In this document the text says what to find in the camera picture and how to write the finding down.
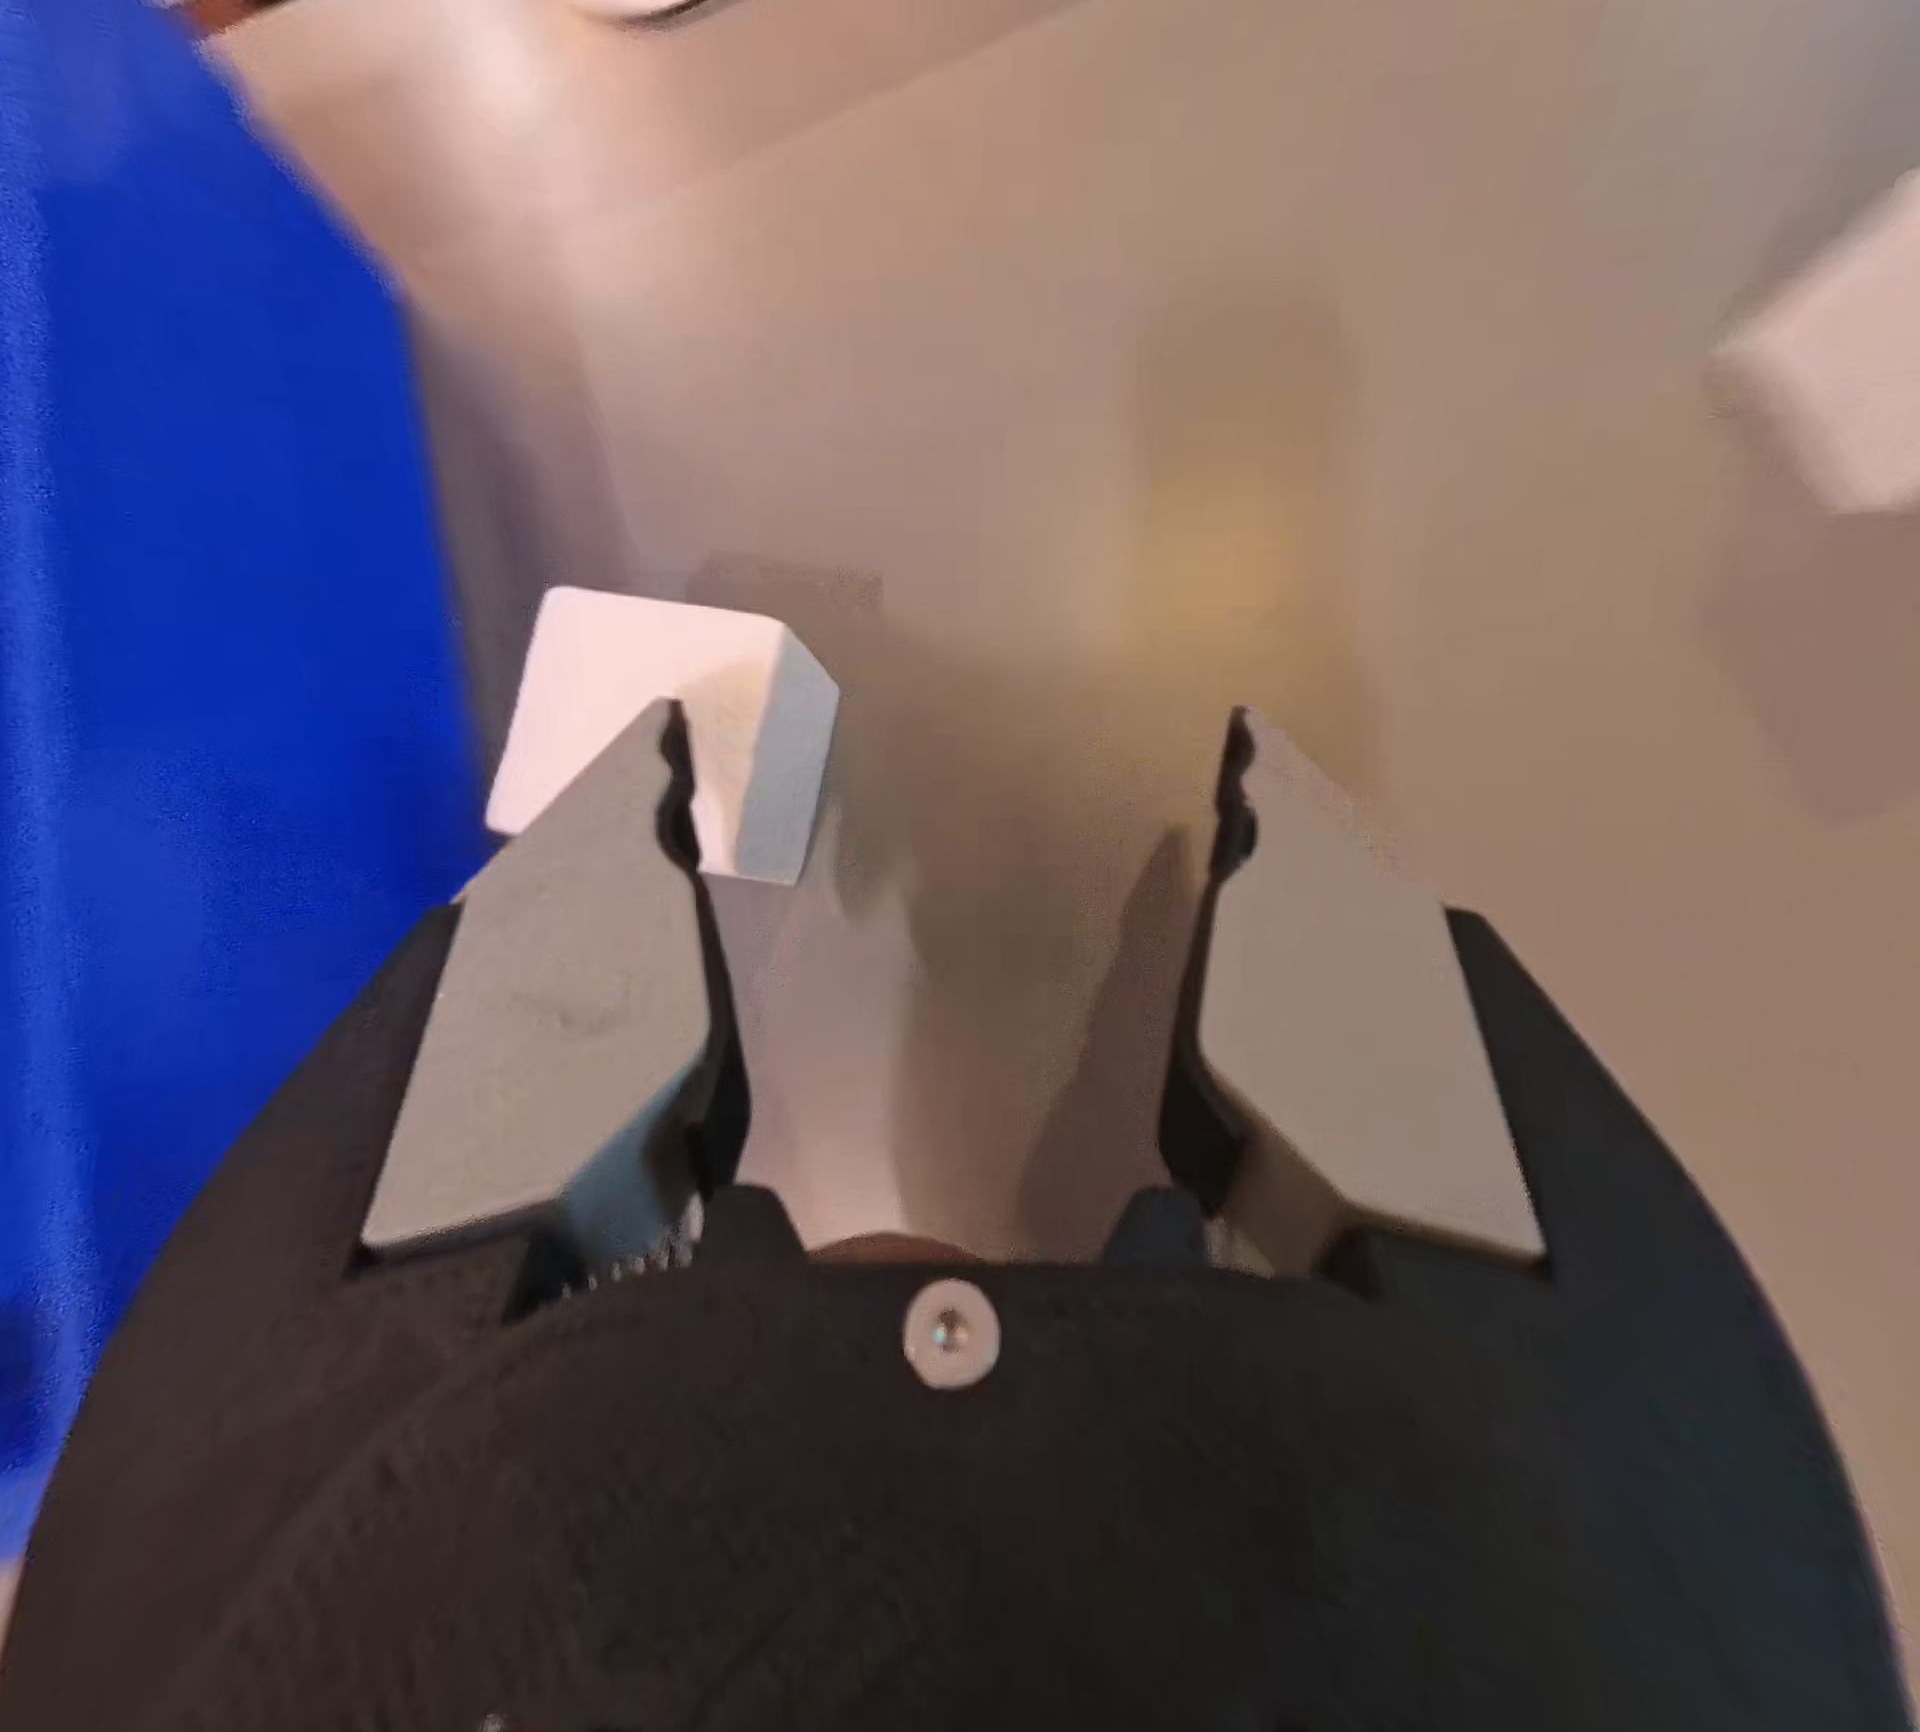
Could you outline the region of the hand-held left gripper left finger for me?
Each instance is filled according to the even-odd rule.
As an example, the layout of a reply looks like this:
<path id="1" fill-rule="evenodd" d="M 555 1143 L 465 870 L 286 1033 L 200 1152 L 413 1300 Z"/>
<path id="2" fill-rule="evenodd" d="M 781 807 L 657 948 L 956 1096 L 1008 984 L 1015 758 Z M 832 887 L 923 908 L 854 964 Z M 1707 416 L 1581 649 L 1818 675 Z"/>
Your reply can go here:
<path id="1" fill-rule="evenodd" d="M 659 701 L 463 890 L 371 1254 L 516 1228 L 578 1266 L 692 1251 L 753 1119 L 694 784 L 684 707 Z"/>

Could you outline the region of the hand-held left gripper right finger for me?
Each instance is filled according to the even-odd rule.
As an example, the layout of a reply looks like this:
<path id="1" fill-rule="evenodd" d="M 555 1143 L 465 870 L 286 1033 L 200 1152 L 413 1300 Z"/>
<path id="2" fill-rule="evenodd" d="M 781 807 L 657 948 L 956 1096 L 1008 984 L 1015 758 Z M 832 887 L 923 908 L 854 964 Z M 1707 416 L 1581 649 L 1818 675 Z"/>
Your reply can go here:
<path id="1" fill-rule="evenodd" d="M 1447 906 L 1252 707 L 1175 1007 L 1159 1148 L 1227 1265 L 1307 1279 L 1357 1234 L 1544 1260 Z"/>

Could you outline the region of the white hard foam cube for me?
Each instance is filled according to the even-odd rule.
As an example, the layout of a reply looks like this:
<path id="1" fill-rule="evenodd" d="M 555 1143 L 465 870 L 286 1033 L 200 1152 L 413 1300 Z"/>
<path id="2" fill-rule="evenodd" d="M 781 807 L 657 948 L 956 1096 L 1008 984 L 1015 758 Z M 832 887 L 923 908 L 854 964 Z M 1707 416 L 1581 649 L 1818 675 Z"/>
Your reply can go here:
<path id="1" fill-rule="evenodd" d="M 522 835 L 657 705 L 684 717 L 700 870 L 795 889 L 823 803 L 840 686 L 783 621 L 557 587 L 542 595 L 486 826 Z"/>
<path id="2" fill-rule="evenodd" d="M 1830 514 L 1918 507 L 1918 173 L 1910 168 L 1741 318 L 1709 361 Z"/>

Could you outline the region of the large blue plastic bin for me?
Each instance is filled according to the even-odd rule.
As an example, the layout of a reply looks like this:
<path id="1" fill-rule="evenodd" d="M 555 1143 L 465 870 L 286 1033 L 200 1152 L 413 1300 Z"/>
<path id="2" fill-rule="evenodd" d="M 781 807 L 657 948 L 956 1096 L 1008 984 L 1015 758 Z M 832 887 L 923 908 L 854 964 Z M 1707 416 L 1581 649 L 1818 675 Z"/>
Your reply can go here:
<path id="1" fill-rule="evenodd" d="M 389 280 L 162 6 L 3 0 L 4 1565 L 479 787 Z"/>

